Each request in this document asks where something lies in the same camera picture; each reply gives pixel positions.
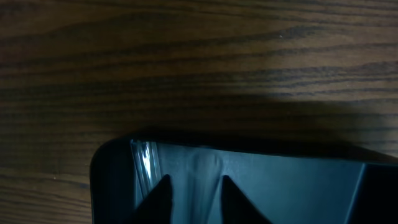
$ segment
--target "transparent object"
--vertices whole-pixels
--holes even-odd
[[[221,158],[211,150],[196,152],[187,162],[187,223],[206,224],[222,171]]]
[[[132,140],[130,145],[142,198],[145,198],[162,178],[157,143]]]

